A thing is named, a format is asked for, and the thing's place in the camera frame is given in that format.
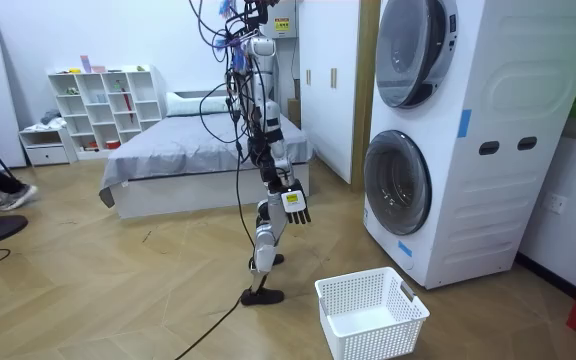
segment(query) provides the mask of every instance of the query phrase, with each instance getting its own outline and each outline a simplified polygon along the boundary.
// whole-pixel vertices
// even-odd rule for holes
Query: bed
[[[203,118],[215,135],[234,139],[229,114]],[[295,176],[308,195],[312,146],[284,116],[281,126]],[[247,137],[243,135],[240,142],[245,156]],[[108,207],[115,206],[121,218],[231,206],[237,204],[236,169],[235,144],[213,138],[199,116],[168,117],[109,156],[99,195]],[[239,190],[242,204],[266,197],[259,170],[250,161],[240,165]]]

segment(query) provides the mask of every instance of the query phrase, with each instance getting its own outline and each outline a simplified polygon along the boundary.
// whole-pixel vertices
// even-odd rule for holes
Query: stacked washer and dryer
[[[364,223],[434,288],[509,270],[576,95],[576,0],[382,0]]]

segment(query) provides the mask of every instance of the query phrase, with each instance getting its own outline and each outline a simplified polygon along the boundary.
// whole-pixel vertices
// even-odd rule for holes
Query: white pillow
[[[203,99],[203,97],[182,98],[172,92],[166,93],[166,105],[168,108],[166,116],[199,115],[199,104],[201,103],[201,99]],[[223,113],[227,111],[228,106],[226,105],[226,96],[208,97],[201,105],[201,113],[204,115]]]

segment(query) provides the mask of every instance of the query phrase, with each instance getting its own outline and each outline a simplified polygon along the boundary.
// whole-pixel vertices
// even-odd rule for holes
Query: white bookshelf
[[[120,72],[48,74],[79,160],[106,158],[112,151],[106,142],[125,144],[162,119],[163,93],[155,69],[142,67],[145,71],[124,66]],[[79,94],[69,94],[71,88]],[[98,151],[83,150],[91,142]]]

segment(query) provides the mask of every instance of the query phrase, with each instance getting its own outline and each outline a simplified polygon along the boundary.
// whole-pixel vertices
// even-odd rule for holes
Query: wooden floor
[[[394,266],[362,224],[363,196],[311,165],[313,223],[290,225],[268,287],[287,300],[238,308],[187,359],[328,359],[313,282]],[[172,360],[250,284],[237,208],[120,221],[97,197],[102,162],[17,171],[41,198],[0,243],[0,359]],[[253,224],[254,206],[245,207]],[[412,359],[576,359],[573,301],[520,266],[437,289]]]

